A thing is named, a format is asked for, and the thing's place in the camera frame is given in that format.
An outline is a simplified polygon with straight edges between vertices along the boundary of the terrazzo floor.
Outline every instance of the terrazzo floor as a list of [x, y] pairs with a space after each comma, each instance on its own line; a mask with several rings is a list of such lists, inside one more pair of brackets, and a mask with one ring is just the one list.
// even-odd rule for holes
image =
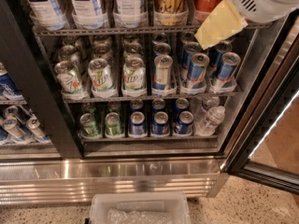
[[[192, 224], [296, 224], [299, 208], [288, 192], [231, 176], [216, 198], [188, 201]], [[89, 203], [0, 207], [1, 224], [83, 224]]]

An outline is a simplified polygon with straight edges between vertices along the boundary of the refrigerator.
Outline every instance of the refrigerator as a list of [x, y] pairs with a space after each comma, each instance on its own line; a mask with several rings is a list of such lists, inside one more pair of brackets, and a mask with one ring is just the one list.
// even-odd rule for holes
[[[298, 10], [266, 24], [250, 23], [233, 42], [233, 52], [241, 57], [233, 91], [217, 93], [225, 107], [225, 120], [209, 137], [146, 136], [84, 140], [78, 135], [79, 110], [83, 104], [104, 106], [121, 102], [125, 120], [132, 100], [150, 106], [150, 70], [146, 94], [121, 94], [121, 52], [114, 53], [118, 94], [109, 98], [85, 97], [71, 100], [62, 96], [53, 60], [63, 37], [111, 35], [116, 50], [127, 34], [143, 37], [145, 62], [152, 63], [150, 39], [166, 33], [177, 44], [182, 32], [196, 32], [199, 25], [190, 17], [186, 25], [154, 25], [153, 0], [148, 0], [148, 21], [141, 27], [118, 27], [112, 18], [112, 0], [107, 2], [110, 27], [95, 30], [69, 27], [56, 31], [36, 28], [29, 18], [26, 0], [0, 0], [0, 62], [21, 90], [23, 101], [0, 101], [1, 106], [28, 105], [42, 124], [50, 143], [0, 146], [0, 203], [90, 202], [99, 193], [135, 193], [182, 190], [187, 197], [215, 197], [229, 175], [299, 193], [298, 171], [265, 165], [252, 158], [299, 91]], [[175, 93], [164, 96], [168, 104], [177, 98], [215, 96]], [[148, 109], [150, 132], [150, 109]], [[288, 149], [288, 144], [281, 144]]]

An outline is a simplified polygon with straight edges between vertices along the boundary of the water bottle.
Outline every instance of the water bottle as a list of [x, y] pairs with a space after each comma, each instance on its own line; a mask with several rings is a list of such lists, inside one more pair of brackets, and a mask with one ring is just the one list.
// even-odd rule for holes
[[224, 121], [225, 108], [223, 106], [211, 107], [196, 125], [196, 134], [200, 136], [212, 135], [216, 128]]

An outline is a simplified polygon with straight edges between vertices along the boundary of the white plastic container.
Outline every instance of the white plastic container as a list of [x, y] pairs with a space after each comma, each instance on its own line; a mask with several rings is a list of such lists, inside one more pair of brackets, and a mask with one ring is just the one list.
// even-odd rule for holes
[[93, 197], [91, 223], [108, 224], [107, 213], [111, 208], [125, 212], [166, 212], [173, 224], [191, 223], [187, 199], [181, 191], [97, 194]]

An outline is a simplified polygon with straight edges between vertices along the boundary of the metal shelf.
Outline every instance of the metal shelf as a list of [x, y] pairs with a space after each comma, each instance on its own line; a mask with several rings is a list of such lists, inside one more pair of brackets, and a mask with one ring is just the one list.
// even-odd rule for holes
[[[272, 22], [260, 24], [250, 23], [246, 29], [264, 29], [268, 28]], [[69, 35], [126, 35], [126, 34], [152, 34], [152, 33], [180, 33], [180, 32], [194, 32], [200, 25], [184, 25], [184, 26], [148, 26], [137, 28], [105, 28], [97, 30], [85, 30], [85, 29], [65, 29], [58, 31], [47, 31], [40, 29], [33, 29], [33, 32], [38, 36], [69, 36]]]

